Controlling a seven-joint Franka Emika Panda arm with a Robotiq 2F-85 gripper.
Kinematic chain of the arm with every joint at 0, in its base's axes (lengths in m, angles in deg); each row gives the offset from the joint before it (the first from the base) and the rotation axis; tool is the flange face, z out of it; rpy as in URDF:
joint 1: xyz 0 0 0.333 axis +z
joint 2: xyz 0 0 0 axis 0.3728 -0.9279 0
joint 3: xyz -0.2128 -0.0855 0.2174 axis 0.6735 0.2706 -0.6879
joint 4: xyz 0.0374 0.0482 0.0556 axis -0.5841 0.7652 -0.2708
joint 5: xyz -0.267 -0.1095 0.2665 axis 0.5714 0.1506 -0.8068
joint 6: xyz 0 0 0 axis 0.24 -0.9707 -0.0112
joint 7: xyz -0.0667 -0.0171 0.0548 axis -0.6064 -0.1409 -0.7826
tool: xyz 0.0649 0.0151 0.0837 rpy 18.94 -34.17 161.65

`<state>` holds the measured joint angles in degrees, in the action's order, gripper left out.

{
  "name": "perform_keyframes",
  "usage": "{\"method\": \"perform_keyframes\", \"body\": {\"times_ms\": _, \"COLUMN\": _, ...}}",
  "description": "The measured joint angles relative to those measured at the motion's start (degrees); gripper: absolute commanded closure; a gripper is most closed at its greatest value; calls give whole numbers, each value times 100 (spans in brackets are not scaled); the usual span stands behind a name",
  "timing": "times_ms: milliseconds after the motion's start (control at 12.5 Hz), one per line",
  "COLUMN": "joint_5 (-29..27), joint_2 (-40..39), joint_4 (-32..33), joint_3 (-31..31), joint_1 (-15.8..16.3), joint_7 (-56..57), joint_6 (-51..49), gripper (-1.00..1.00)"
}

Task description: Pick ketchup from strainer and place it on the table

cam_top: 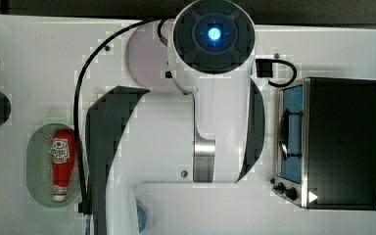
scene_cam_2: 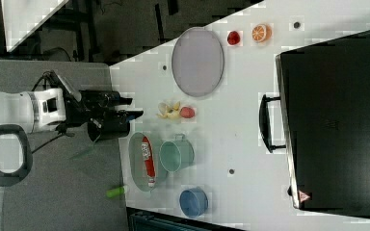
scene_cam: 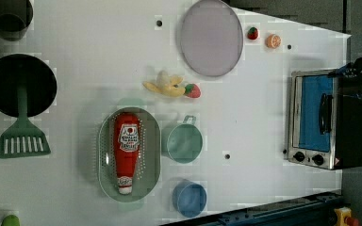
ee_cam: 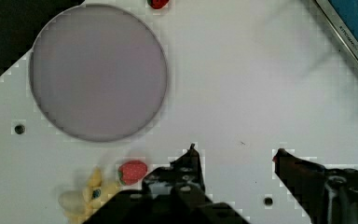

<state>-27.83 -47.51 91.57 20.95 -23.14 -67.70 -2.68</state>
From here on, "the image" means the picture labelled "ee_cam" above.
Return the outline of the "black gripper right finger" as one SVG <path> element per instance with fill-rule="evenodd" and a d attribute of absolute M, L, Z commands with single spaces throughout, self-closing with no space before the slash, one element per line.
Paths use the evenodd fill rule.
<path fill-rule="evenodd" d="M 358 224 L 358 170 L 327 168 L 280 148 L 275 174 L 310 217 L 311 224 Z"/>

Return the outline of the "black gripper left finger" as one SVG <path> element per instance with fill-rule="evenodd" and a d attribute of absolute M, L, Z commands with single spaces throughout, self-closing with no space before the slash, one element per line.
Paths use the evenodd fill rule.
<path fill-rule="evenodd" d="M 139 190 L 122 190 L 84 224 L 249 224 L 227 203 L 205 193 L 200 154 L 191 145 L 167 167 L 153 170 Z"/>

